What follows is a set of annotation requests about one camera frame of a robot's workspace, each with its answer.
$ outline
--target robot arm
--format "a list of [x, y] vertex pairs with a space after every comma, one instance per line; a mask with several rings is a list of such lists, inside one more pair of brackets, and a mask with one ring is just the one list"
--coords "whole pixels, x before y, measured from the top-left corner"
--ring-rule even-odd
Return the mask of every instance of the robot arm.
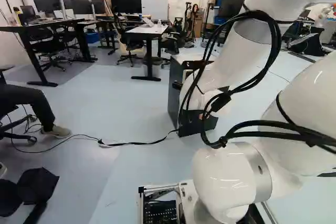
[[329, 7], [325, 7], [322, 9], [321, 13], [319, 14], [319, 16], [317, 17], [317, 19], [315, 20], [314, 23], [314, 27], [318, 27], [318, 28], [323, 28], [326, 20], [328, 18], [328, 14], [333, 11], [334, 13], [336, 12], [336, 5], [329, 5]]
[[[335, 0], [246, 0], [249, 9], [266, 12], [275, 20], [296, 20], [309, 3]], [[279, 24], [283, 33], [290, 24]], [[214, 90], [234, 87], [244, 81], [246, 71], [264, 60], [270, 51], [270, 33], [263, 22], [237, 22], [228, 35], [220, 57], [204, 71], [194, 89], [189, 109], [204, 109]], [[336, 53], [315, 63], [286, 87], [262, 119], [295, 124], [336, 138], [334, 88]], [[181, 90], [184, 98], [193, 78]], [[291, 131], [279, 129], [279, 132]], [[228, 143], [225, 148], [199, 150], [193, 159], [193, 178], [199, 199], [213, 218], [221, 223], [236, 223], [248, 205], [290, 194], [298, 190], [307, 176], [316, 176], [336, 166], [334, 154], [304, 142], [259, 138], [252, 143]]]
[[[335, 0], [245, 0], [251, 10], [262, 10], [275, 20], [289, 22], [279, 24], [283, 34], [310, 3], [334, 3]], [[200, 89], [192, 93], [189, 109], [203, 109], [218, 88], [237, 86], [246, 80], [246, 73], [267, 58], [270, 51], [270, 31], [261, 21], [250, 19], [236, 22], [231, 29], [220, 56], [208, 66], [198, 82]], [[185, 81], [180, 101], [185, 97], [193, 78]]]

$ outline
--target chair wheel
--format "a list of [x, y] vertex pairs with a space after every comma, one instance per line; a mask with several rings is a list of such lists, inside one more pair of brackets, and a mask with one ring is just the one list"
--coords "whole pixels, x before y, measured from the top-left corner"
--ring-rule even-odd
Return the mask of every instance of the chair wheel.
[[30, 122], [34, 123], [34, 122], [37, 121], [37, 117], [36, 117], [36, 116], [31, 116], [31, 117], [29, 118], [29, 120], [30, 120]]
[[31, 136], [30, 139], [28, 139], [28, 142], [35, 144], [37, 142], [37, 138], [34, 136]]

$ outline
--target black desk leg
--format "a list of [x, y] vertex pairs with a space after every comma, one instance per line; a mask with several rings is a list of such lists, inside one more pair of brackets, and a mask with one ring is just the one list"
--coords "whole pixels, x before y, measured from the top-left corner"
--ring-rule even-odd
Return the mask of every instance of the black desk leg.
[[75, 25], [75, 32], [76, 38], [78, 40], [80, 52], [82, 53], [83, 57], [76, 57], [72, 61], [80, 61], [80, 62], [91, 62], [94, 63], [97, 58], [91, 57], [90, 50], [88, 43], [86, 41], [85, 33], [84, 33], [84, 26], [82, 25]]
[[44, 75], [42, 68], [40, 67], [40, 64], [29, 42], [29, 35], [27, 33], [20, 33], [19, 35], [20, 35], [23, 45], [25, 46], [28, 57], [30, 58], [30, 61], [32, 62], [38, 76], [41, 79], [41, 81], [28, 81], [27, 84], [47, 86], [47, 87], [57, 87], [58, 86], [57, 83], [47, 81], [47, 78]]
[[115, 41], [114, 41], [114, 33], [112, 33], [112, 31], [114, 32], [114, 27], [112, 24], [109, 24], [109, 28], [110, 28], [110, 34], [111, 34], [111, 39], [112, 39], [112, 47], [113, 49], [111, 51], [108, 52], [108, 55], [111, 55], [115, 52], [116, 48], [115, 48]]
[[147, 76], [132, 76], [131, 79], [133, 80], [144, 80], [144, 81], [161, 81], [160, 78], [153, 77], [153, 62], [152, 62], [152, 39], [147, 39], [147, 54], [146, 54], [146, 61], [147, 61]]
[[103, 28], [103, 32], [105, 35], [106, 46], [99, 46], [99, 48], [111, 48], [110, 46], [110, 36], [108, 34], [108, 23], [102, 22], [101, 27]]
[[161, 58], [161, 41], [162, 41], [162, 38], [159, 38], [157, 40], [157, 43], [158, 43], [158, 53], [157, 53], [157, 56]]

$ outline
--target black pants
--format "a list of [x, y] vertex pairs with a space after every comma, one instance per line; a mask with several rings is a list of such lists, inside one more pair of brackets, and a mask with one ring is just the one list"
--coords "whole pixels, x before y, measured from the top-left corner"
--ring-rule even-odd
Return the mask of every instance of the black pants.
[[38, 89], [0, 84], [0, 106], [30, 104], [45, 131], [51, 131], [55, 116], [47, 98]]

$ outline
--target whiteboard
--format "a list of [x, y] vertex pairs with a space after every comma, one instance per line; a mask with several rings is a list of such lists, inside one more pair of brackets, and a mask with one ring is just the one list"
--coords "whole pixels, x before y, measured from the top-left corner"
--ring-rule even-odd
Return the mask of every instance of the whiteboard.
[[168, 19], [168, 0], [141, 0], [142, 14], [152, 15], [152, 19]]

